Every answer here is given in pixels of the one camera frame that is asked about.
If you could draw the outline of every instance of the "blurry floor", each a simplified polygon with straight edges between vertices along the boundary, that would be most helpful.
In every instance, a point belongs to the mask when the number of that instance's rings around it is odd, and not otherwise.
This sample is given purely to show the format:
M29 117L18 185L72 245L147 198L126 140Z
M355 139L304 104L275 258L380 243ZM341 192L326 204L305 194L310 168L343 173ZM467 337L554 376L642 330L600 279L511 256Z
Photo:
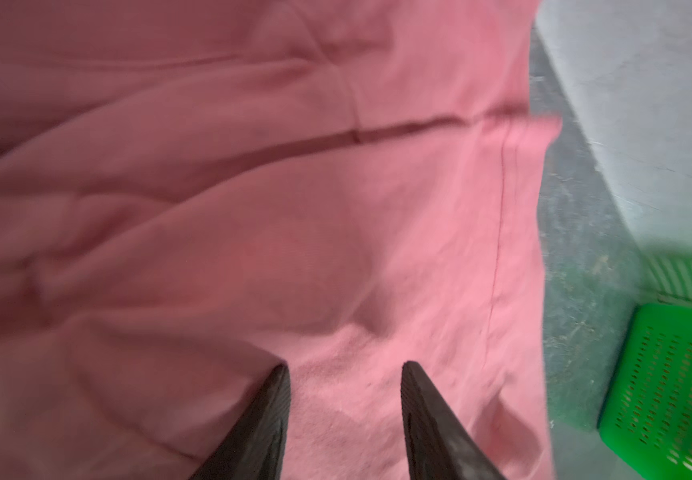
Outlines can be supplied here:
M559 480L640 478L595 431L643 266L543 46L533 35L531 102L558 113L562 136L546 154L538 222L546 293L544 356Z

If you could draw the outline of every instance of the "green plastic basket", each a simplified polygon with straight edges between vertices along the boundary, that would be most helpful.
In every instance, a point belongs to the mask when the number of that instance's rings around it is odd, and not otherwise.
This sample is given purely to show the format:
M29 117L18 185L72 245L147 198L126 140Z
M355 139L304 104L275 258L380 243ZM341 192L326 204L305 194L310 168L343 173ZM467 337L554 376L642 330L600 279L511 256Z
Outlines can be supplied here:
M637 311L599 433L647 480L692 480L692 309Z
M692 252L661 248L650 250L646 258L657 301L692 307Z

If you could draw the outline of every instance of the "concrete floor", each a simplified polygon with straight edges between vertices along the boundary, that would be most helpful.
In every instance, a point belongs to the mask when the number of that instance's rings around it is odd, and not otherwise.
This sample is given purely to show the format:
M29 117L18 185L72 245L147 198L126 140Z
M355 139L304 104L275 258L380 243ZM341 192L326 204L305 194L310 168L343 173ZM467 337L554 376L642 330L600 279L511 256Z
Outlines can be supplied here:
M641 478L595 431L628 322L641 298L643 264L594 155L533 35L535 113L561 114L546 155L538 221L546 264L544 354L558 480Z
M544 0L537 25L637 244L692 251L692 0Z

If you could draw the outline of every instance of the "seam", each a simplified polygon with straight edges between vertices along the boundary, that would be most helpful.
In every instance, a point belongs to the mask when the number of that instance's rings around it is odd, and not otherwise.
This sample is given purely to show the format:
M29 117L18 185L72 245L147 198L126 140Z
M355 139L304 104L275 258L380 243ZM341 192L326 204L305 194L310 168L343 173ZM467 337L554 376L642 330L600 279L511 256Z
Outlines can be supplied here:
M504 241L504 225L506 216L507 216L507 210L509 208L513 208L514 204L516 203L516 191L513 192L507 192L507 187L511 185L514 187L514 183L516 181L515 178L511 178L511 175L516 175L516 166L511 165L513 160L516 157L517 152L519 151L519 146L521 145L523 138L524 138L524 133L526 132L525 128L522 129L517 129L518 125L516 124L514 119L508 118L508 127L506 130L506 133L503 137L503 145L501 146L500 150L500 159L501 159L501 171L502 171L502 180L501 180L501 200L500 200L500 222L498 225L498 245L495 249L495 268L493 271L493 288L490 292L490 309L489 309L489 314L487 315L487 322L485 324L485 358L484 358L484 367L486 368L487 365L489 364L489 351L490 351L490 330L491 326L493 323L493 316L495 314L495 291L498 287L499 284L499 277L501 274L501 263L503 259L502 255L502 250L503 250L503 241Z
M317 35L314 33L313 27L311 26L310 22L306 18L306 15L303 14L303 11L301 10L301 8L295 4L294 0L288 0L286 2L286 5L290 7L293 14L295 14L295 16L298 18L298 20L301 21L301 24L303 25L303 30L305 30L305 32L311 38L312 42L317 46L317 50L319 51L320 55L322 56L322 59L332 67L332 70L334 70L335 76L338 78L338 80L341 81L341 88L343 89L343 93L346 96L346 102L348 102L349 109L351 110L351 117L353 119L353 136L354 136L354 139L358 143L363 143L361 138L360 138L360 131L362 129L362 122L360 120L359 108L357 106L357 98L354 95L353 87L351 86L351 82L349 82L348 79L346 78L346 75L343 74L343 70L341 69L341 67L338 64L336 64L335 62L333 62L333 60L327 54L327 52L324 49L324 46L322 45L322 42L319 40Z

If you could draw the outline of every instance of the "pink sheet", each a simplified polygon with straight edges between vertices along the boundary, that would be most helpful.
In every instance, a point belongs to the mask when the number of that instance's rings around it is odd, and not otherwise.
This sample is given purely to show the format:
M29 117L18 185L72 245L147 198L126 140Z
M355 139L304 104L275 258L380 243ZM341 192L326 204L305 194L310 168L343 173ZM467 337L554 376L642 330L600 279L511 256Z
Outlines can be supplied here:
M406 360L552 478L536 4L0 0L0 478L187 478L281 360L284 478L406 478Z

